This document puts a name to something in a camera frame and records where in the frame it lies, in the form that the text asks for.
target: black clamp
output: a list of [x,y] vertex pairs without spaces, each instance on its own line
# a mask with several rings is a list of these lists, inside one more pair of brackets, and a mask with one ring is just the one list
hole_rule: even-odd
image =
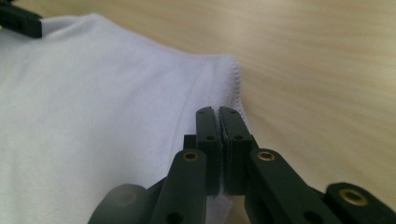
[[198,110],[197,134],[185,135],[168,176],[149,189],[111,190],[89,224],[204,224],[206,196],[219,193],[220,180],[225,193],[245,195],[252,224],[396,223],[396,214],[365,189],[310,188],[282,156],[258,147],[236,110],[222,107],[219,116],[217,129],[213,109]]
[[0,25],[22,35],[41,38],[41,17],[33,12],[13,6],[11,1],[0,0]]

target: white towel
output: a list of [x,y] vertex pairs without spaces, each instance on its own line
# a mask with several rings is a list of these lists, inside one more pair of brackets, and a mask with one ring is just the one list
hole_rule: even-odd
[[[98,15],[0,31],[0,223],[84,224],[109,190],[167,175],[195,111],[244,114],[227,55],[191,55]],[[223,222],[231,200],[207,205]]]

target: wood grain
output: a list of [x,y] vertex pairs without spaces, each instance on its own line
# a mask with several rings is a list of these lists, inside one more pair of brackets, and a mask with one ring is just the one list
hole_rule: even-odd
[[[21,0],[102,14],[162,44],[230,53],[261,147],[312,187],[346,181],[396,209],[396,1]],[[227,223],[248,223],[238,198]]]

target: white cloth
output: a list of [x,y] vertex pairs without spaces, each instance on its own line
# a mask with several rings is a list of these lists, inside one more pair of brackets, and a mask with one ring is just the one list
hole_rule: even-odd
[[[89,221],[109,190],[167,175],[195,111],[244,113],[227,55],[191,55],[91,14],[0,31],[0,223]],[[208,202],[223,222],[231,200]]]

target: wooden table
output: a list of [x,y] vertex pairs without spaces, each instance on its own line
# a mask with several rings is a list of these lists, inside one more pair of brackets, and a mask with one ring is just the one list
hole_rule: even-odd
[[[396,1],[21,0],[102,14],[191,53],[229,53],[261,147],[312,187],[347,181],[396,209]],[[227,223],[248,223],[237,198]]]

